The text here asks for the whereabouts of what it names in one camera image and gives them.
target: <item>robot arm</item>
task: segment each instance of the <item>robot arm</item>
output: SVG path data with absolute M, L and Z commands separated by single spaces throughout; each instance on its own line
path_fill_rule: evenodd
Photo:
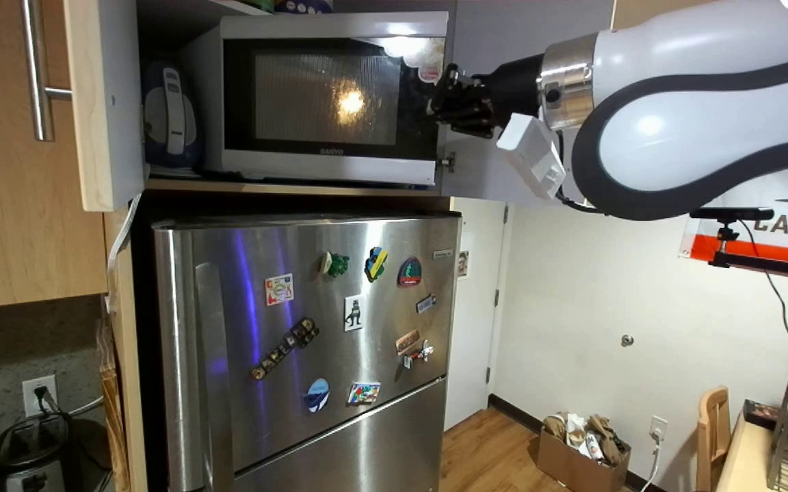
M 486 77 L 448 65 L 429 111 L 479 136 L 512 111 L 577 130 L 568 170 L 597 211 L 681 215 L 788 170 L 788 7 L 705 2 L 556 43 Z

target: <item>box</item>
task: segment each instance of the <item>box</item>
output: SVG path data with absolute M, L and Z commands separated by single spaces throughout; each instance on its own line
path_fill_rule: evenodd
M 568 492 L 620 492 L 631 457 L 626 442 L 620 442 L 620 447 L 620 464 L 611 468 L 566 447 L 559 437 L 538 432 L 530 442 L 530 457 L 545 475 L 566 484 Z

